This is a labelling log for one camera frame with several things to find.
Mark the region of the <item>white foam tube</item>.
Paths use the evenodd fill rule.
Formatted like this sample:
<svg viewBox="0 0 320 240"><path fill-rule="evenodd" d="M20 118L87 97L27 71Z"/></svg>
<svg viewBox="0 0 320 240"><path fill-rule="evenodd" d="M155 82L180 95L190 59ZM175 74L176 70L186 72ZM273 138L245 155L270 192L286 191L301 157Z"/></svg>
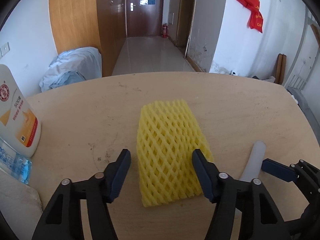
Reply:
<svg viewBox="0 0 320 240"><path fill-rule="evenodd" d="M258 178L263 159L266 152L266 145L264 142L258 140L253 144L248 162L240 177L240 181L250 182Z"/></svg>

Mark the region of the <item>yellow foam fruit net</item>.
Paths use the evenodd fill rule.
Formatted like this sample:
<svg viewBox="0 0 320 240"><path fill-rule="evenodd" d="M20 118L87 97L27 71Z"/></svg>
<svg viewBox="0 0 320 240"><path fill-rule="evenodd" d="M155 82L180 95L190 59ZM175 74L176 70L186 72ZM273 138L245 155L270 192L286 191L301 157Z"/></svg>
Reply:
<svg viewBox="0 0 320 240"><path fill-rule="evenodd" d="M154 101L140 111L136 152L144 207L202 194L192 164L199 149L213 162L210 146L185 100Z"/></svg>

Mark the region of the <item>small clear blue bottle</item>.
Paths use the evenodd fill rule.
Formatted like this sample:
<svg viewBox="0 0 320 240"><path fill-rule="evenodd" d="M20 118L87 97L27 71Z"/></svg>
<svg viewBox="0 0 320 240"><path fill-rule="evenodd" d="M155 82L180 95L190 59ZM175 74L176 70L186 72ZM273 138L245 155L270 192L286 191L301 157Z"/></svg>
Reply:
<svg viewBox="0 0 320 240"><path fill-rule="evenodd" d="M31 160L17 153L2 139L0 142L0 162L2 171L25 185L29 184L32 168Z"/></svg>

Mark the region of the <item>light blue fabric bundle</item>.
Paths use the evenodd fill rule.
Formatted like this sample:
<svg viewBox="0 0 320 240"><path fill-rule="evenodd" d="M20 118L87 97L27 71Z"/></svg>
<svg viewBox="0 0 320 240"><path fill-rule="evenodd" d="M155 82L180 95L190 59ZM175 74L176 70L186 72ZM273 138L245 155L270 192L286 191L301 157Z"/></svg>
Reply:
<svg viewBox="0 0 320 240"><path fill-rule="evenodd" d="M102 57L94 47L64 51L50 63L40 80L42 92L102 77Z"/></svg>

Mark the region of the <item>brown wooden folding chair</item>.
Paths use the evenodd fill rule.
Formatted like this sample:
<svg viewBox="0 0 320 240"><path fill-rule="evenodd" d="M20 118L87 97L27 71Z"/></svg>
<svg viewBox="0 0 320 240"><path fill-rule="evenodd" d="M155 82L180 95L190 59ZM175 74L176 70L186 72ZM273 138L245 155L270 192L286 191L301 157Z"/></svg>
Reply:
<svg viewBox="0 0 320 240"><path fill-rule="evenodd" d="M287 56L279 54L276 61L276 73L274 83L281 85L284 80Z"/></svg>

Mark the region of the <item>red hanging cloth bags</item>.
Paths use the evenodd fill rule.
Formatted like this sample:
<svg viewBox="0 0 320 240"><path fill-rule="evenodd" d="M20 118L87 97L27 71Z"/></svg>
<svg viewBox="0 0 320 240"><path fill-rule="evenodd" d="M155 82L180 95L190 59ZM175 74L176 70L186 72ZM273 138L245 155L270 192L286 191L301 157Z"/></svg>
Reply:
<svg viewBox="0 0 320 240"><path fill-rule="evenodd" d="M243 7L250 11L248 26L263 33L263 16L260 12L260 0L237 0Z"/></svg>

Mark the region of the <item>white lotion pump bottle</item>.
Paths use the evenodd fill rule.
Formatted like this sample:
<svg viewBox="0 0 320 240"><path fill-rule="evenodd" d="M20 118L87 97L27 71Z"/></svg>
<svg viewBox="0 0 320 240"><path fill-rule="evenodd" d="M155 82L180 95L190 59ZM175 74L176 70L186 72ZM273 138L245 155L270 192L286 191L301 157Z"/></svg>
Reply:
<svg viewBox="0 0 320 240"><path fill-rule="evenodd" d="M41 121L20 91L10 69L1 65L1 139L31 158L39 144Z"/></svg>

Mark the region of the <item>light wood wardrobe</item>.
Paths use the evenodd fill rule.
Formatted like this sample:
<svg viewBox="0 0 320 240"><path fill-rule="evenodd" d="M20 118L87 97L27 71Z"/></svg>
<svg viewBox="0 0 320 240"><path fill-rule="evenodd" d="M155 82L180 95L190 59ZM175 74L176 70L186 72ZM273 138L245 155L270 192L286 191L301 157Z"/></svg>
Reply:
<svg viewBox="0 0 320 240"><path fill-rule="evenodd" d="M48 4L57 52L95 47L102 56L102 75L112 75L126 40L125 0L49 0Z"/></svg>

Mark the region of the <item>red fire extinguisher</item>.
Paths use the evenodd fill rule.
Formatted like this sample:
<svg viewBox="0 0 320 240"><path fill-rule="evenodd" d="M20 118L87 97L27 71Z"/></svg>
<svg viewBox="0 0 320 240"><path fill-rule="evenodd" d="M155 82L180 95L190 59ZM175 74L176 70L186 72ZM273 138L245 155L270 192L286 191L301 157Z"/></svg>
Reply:
<svg viewBox="0 0 320 240"><path fill-rule="evenodd" d="M167 38L168 36L168 25L165 23L162 25L162 37Z"/></svg>

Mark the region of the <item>dark brown entrance door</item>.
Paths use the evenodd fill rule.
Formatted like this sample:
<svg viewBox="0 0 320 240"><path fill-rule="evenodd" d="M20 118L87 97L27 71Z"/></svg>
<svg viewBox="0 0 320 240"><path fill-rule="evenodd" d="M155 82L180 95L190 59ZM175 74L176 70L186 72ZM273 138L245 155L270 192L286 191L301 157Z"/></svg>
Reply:
<svg viewBox="0 0 320 240"><path fill-rule="evenodd" d="M127 36L159 36L162 27L163 1L127 0Z"/></svg>

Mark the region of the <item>white wall switch pair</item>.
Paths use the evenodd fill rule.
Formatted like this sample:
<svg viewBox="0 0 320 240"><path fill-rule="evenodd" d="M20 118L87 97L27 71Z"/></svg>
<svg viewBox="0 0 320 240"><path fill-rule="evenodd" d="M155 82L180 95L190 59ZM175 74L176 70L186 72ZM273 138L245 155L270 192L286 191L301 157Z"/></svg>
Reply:
<svg viewBox="0 0 320 240"><path fill-rule="evenodd" d="M8 42L6 42L0 47L0 59L4 57L9 51L10 51L10 45Z"/></svg>

